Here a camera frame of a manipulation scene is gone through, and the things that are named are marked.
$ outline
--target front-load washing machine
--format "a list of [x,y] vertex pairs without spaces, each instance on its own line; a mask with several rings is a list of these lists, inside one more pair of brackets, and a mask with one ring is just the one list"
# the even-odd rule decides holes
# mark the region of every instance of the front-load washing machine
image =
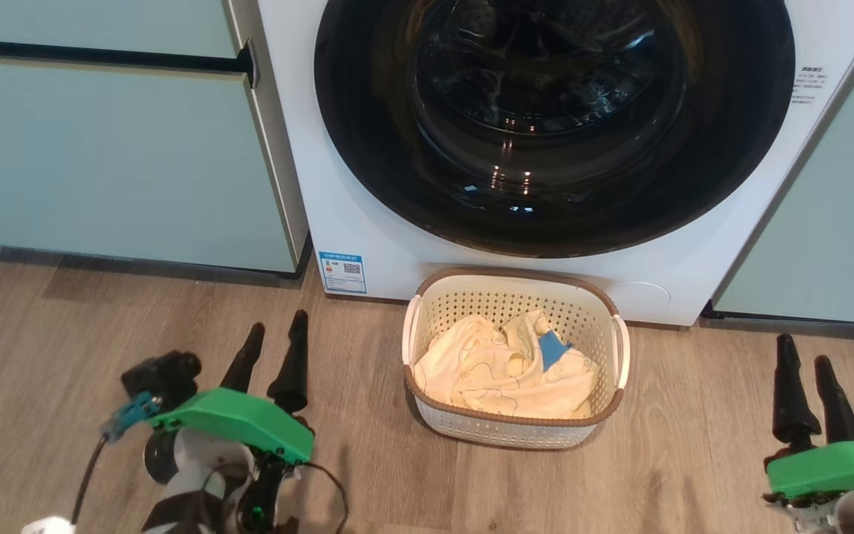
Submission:
[[692,324],[854,62],[854,0],[260,7],[325,290],[392,300],[505,266]]

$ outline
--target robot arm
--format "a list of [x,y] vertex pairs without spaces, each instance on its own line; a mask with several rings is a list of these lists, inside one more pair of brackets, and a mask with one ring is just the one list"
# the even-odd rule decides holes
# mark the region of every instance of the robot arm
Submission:
[[297,520],[280,525],[275,516],[282,482],[301,464],[315,467],[309,462],[314,432],[294,416],[308,405],[308,315],[296,312],[278,378],[268,387],[268,398],[257,398],[247,391],[264,337],[265,327],[255,324],[220,386],[210,391],[197,392],[194,378],[201,365],[190,352],[168,352],[123,373],[130,401],[102,426],[72,520],[37,521],[23,534],[73,533],[102,447],[140,421],[155,429],[145,447],[145,466],[157,483],[165,484],[142,532],[294,533]]
[[773,436],[785,444],[764,467],[770,506],[793,520],[806,534],[854,534],[854,412],[826,356],[815,361],[816,389],[826,415],[827,445],[814,446],[821,434],[799,376],[796,344],[788,334],[777,338],[773,384]]

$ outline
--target baseboard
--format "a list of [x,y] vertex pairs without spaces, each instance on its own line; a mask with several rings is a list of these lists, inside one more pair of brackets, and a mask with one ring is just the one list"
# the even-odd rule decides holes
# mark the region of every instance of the baseboard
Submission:
[[708,302],[701,312],[698,324],[702,328],[742,330],[749,332],[772,332],[796,335],[820,335],[854,339],[854,322],[811,319],[806,317],[783,317],[783,315],[743,314],[736,311],[719,311]]

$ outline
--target wooden floor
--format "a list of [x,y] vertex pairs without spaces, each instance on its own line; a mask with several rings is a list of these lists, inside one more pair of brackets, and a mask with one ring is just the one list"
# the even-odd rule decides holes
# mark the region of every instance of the wooden floor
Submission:
[[[125,401],[119,375],[170,349],[200,355],[215,386],[255,321],[267,343],[252,378],[264,392],[298,308],[311,321],[316,462],[345,482],[347,532],[790,532],[765,510],[774,337],[633,330],[624,402],[584,446],[511,452],[458,443],[418,423],[403,388],[403,307],[329,300],[302,283],[252,287],[81,270],[80,260],[11,253],[0,263],[0,533],[71,511],[98,425]],[[854,405],[854,341],[800,337],[804,382],[828,354]],[[810,402],[821,414],[818,399]],[[160,488],[145,474],[146,428],[106,447],[80,532],[136,532]],[[302,532],[333,532],[328,480],[302,480]]]

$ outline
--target black cable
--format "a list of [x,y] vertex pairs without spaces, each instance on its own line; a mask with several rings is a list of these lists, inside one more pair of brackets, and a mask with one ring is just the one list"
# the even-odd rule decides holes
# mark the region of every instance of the black cable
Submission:
[[335,534],[342,534],[342,530],[345,529],[345,524],[348,523],[348,492],[345,491],[345,486],[343,486],[343,484],[337,478],[335,478],[335,475],[331,474],[331,471],[329,471],[328,469],[325,469],[325,467],[319,466],[319,464],[313,464],[311,462],[305,462],[302,465],[306,466],[306,467],[314,467],[315,469],[322,471],[322,473],[325,473],[326,475],[328,475],[329,479],[331,479],[331,482],[335,483],[335,487],[339,491],[341,491],[341,493],[342,493],[342,505],[345,507],[345,517],[342,517],[342,523],[338,524],[338,528],[335,529]]
[[85,469],[85,477],[81,480],[81,486],[78,487],[78,498],[74,501],[74,511],[71,513],[71,526],[78,524],[78,516],[81,515],[81,505],[85,501],[85,492],[87,485],[91,482],[91,473],[94,472],[94,466],[98,463],[98,456],[101,456],[101,451],[104,450],[107,443],[107,435],[102,434],[101,440],[98,441],[98,446],[94,447],[94,452],[91,453],[91,461],[87,463]]
[[210,474],[206,475],[206,478],[203,479],[203,486],[200,487],[200,489],[194,493],[194,495],[196,495],[197,497],[197,506],[199,506],[199,509],[202,510],[200,520],[203,524],[217,524],[217,521],[214,521],[213,518],[210,517],[210,510],[206,507],[206,486],[210,483],[210,479],[213,477],[214,474],[217,473],[218,470],[218,467],[214,467],[212,470],[210,470]]

